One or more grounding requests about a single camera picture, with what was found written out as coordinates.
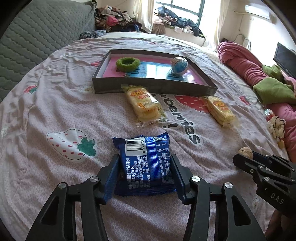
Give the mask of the person right hand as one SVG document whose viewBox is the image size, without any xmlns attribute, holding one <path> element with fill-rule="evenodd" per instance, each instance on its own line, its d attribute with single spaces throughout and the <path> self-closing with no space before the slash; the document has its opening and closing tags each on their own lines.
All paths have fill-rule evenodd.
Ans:
<svg viewBox="0 0 296 241">
<path fill-rule="evenodd" d="M 266 229 L 265 237 L 266 240 L 296 241 L 295 218 L 288 218 L 275 210 Z"/>
</svg>

